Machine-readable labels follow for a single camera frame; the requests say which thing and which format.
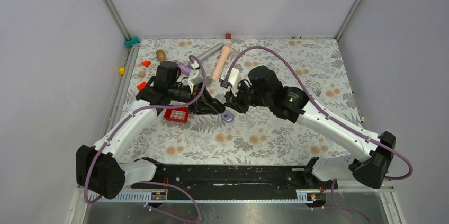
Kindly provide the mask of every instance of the purple dildo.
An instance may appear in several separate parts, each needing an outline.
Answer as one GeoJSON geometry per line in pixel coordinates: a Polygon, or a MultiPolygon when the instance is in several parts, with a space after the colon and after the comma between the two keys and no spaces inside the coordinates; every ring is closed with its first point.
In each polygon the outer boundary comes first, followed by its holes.
{"type": "Polygon", "coordinates": [[[175,62],[176,64],[178,64],[178,66],[179,66],[179,68],[181,69],[181,72],[182,72],[182,73],[184,73],[184,74],[186,74],[186,75],[189,75],[190,72],[192,71],[192,68],[191,68],[191,67],[189,67],[189,66],[183,64],[182,62],[180,62],[180,61],[174,61],[174,62],[175,62]]]}

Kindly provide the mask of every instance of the floral tablecloth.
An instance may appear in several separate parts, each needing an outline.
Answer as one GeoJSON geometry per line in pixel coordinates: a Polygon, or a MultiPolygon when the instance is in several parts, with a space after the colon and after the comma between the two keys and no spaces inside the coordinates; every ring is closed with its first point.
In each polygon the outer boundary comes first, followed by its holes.
{"type": "MultiPolygon", "coordinates": [[[[188,62],[188,55],[200,55],[217,43],[231,43],[228,64],[241,50],[260,45],[278,52],[295,69],[311,94],[331,111],[354,124],[359,116],[349,81],[335,40],[281,39],[160,39],[142,40],[132,73],[122,115],[137,94],[137,85],[156,74],[156,50],[165,51],[167,60],[188,62]],[[141,62],[150,60],[145,68],[141,62]]],[[[207,87],[212,96],[224,102],[224,88],[210,76],[220,52],[204,62],[207,87]]],[[[263,50],[251,50],[236,68],[247,78],[248,72],[265,65],[276,72],[284,86],[300,87],[285,65],[263,50]]],[[[166,121],[163,113],[144,128],[132,143],[123,161],[151,157],[162,163],[231,165],[303,165],[311,157],[337,157],[348,152],[307,127],[276,118],[266,107],[250,107],[246,114],[234,114],[224,123],[218,115],[189,115],[187,123],[166,121]]]]}

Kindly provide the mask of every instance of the gray pipe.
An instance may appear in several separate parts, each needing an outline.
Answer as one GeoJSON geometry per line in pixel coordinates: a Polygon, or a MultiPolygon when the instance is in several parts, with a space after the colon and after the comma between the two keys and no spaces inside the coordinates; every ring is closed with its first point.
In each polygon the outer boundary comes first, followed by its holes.
{"type": "MultiPolygon", "coordinates": [[[[208,51],[206,51],[206,52],[200,54],[199,56],[197,56],[198,60],[200,60],[200,62],[206,61],[206,59],[211,57],[215,52],[217,52],[218,50],[222,49],[224,45],[225,44],[223,42],[216,44],[215,46],[213,46],[208,51]]],[[[194,62],[190,62],[189,61],[188,65],[190,67],[194,68],[194,69],[198,69],[200,67],[196,61],[194,61],[194,62]]]]}

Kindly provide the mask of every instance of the pink dildo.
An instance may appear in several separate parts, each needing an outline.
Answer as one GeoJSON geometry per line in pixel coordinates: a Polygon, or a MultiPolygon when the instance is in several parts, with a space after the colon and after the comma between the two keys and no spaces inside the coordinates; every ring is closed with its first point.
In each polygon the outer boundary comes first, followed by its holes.
{"type": "Polygon", "coordinates": [[[217,81],[218,77],[221,74],[221,71],[223,70],[223,66],[225,65],[226,60],[228,59],[228,55],[231,53],[231,44],[226,44],[223,49],[221,50],[220,59],[218,59],[217,66],[215,67],[215,70],[212,74],[212,80],[217,81]]]}

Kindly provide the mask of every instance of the red triangle block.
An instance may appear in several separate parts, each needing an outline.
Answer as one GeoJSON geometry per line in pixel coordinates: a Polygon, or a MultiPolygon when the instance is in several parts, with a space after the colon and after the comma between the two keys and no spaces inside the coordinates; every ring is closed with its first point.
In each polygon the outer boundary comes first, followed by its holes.
{"type": "Polygon", "coordinates": [[[144,65],[146,68],[148,68],[151,65],[151,61],[143,61],[142,65],[144,65]]]}
{"type": "Polygon", "coordinates": [[[147,82],[142,82],[140,85],[137,86],[137,89],[138,89],[139,91],[141,91],[142,89],[145,88],[146,85],[147,85],[147,82]]]}

